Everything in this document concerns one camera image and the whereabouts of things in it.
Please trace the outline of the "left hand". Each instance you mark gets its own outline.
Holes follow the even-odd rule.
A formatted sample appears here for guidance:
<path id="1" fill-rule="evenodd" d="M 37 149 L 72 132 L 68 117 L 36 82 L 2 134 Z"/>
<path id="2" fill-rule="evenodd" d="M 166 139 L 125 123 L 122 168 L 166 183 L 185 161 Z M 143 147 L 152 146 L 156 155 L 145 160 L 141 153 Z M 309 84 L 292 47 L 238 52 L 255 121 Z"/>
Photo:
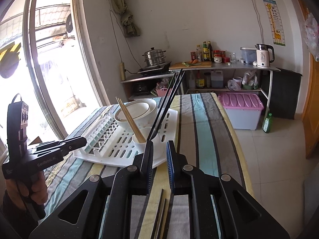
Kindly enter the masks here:
<path id="1" fill-rule="evenodd" d="M 32 191 L 33 194 L 31 195 L 31 198 L 35 203 L 38 205 L 42 205 L 46 203 L 48 200 L 48 187 L 45 183 L 45 176 L 44 172 L 41 171 L 37 174 L 38 180 L 33 183 L 32 185 Z M 26 185 L 20 181 L 15 180 L 5 180 L 5 186 L 8 193 L 8 196 L 10 197 L 11 201 L 15 206 L 17 206 L 21 210 L 25 210 L 25 206 L 22 200 L 23 197 L 29 196 L 29 190 L 26 187 Z"/>

